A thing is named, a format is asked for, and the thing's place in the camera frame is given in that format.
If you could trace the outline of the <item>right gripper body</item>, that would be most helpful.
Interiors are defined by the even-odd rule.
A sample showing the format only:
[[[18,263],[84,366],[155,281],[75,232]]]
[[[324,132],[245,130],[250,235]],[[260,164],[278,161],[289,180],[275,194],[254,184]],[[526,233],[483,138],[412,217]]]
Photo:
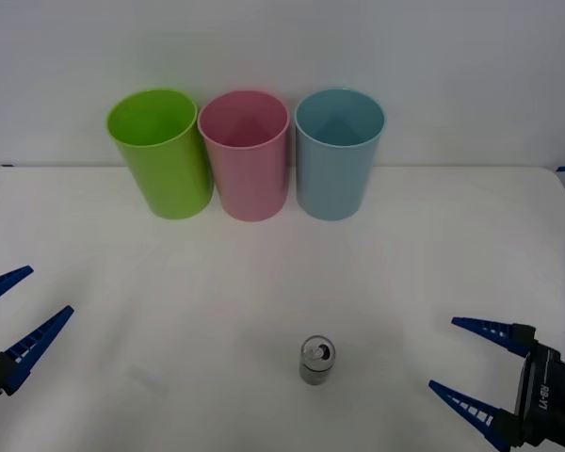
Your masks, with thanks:
[[[549,440],[562,444],[564,441],[564,383],[565,364],[559,352],[537,344],[525,359],[516,407],[525,443],[540,445]]]

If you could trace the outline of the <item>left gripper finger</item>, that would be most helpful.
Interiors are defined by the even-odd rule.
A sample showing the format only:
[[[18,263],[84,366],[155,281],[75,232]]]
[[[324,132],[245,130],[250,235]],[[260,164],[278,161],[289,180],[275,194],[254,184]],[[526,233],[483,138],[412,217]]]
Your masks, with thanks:
[[[34,270],[31,266],[23,266],[0,275],[0,297],[33,272]]]
[[[12,396],[20,389],[73,313],[73,307],[66,306],[13,346],[0,352],[0,395]]]

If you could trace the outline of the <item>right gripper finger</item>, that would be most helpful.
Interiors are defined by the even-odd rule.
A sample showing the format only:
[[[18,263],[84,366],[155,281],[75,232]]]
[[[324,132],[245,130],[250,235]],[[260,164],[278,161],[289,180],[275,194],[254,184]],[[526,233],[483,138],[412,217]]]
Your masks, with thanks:
[[[526,358],[537,346],[536,329],[518,323],[503,323],[471,317],[454,316],[451,323],[479,335],[512,354]]]
[[[510,451],[524,445],[517,415],[452,390],[435,380],[431,380],[428,387],[497,451]]]

